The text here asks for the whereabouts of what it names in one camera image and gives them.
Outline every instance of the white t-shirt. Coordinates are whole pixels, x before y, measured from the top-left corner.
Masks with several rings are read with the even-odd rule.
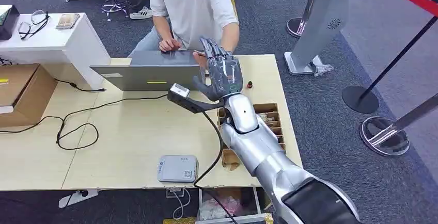
[[[154,16],[169,16],[174,38],[189,50],[203,50],[200,37],[220,44],[222,28],[238,22],[231,0],[151,0],[150,6]]]

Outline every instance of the laptop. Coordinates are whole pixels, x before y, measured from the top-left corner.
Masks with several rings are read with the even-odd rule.
[[[205,82],[205,71],[193,51],[136,51],[130,65],[90,66],[122,91],[168,91],[174,83],[197,90],[193,76]]]

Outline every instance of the robotic arm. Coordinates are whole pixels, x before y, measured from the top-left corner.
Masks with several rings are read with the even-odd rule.
[[[286,157],[274,133],[258,117],[250,100],[240,94],[243,86],[238,60],[211,39],[201,39],[207,57],[211,85],[197,77],[197,88],[217,104],[189,98],[189,90],[172,86],[168,99],[199,113],[225,107],[221,124],[224,143],[234,150],[245,168],[257,177],[279,218],[287,224],[359,223],[352,200],[336,185],[295,165]]]

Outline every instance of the jeans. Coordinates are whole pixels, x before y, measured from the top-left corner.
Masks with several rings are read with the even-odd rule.
[[[170,30],[172,30],[170,19],[167,18],[167,21],[169,22]],[[159,43],[161,42],[161,40],[162,38],[160,34],[158,33],[155,26],[153,26],[151,31],[140,42],[138,42],[137,46],[135,46],[134,50],[129,54],[128,57],[132,57],[132,53],[134,53],[135,51],[160,50]]]

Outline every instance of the stanchion base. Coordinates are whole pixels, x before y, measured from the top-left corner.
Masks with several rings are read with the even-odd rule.
[[[301,33],[298,33],[298,27],[300,26],[301,18],[293,18],[287,22],[286,30],[289,34],[293,35],[296,38],[301,37]]]
[[[369,92],[361,101],[359,97],[366,88],[362,86],[349,86],[342,91],[342,99],[352,110],[359,113],[370,114],[379,108],[379,100],[374,93]]]
[[[392,125],[392,121],[384,117],[370,117],[366,119],[361,125],[361,137],[364,143],[376,153],[383,156],[399,156],[404,154],[408,149],[410,142],[404,130],[385,139],[378,145],[373,145],[372,138],[380,131]]]
[[[310,65],[306,65],[304,67],[298,67],[297,65],[295,65],[295,63],[293,62],[293,54],[292,52],[285,52],[285,60],[286,60],[286,64],[289,68],[289,72],[292,75],[301,75],[301,74],[314,74],[315,71],[310,67]],[[312,60],[312,62],[315,64],[315,66],[320,66],[322,65],[322,61],[321,58],[319,58],[319,56],[315,56]]]

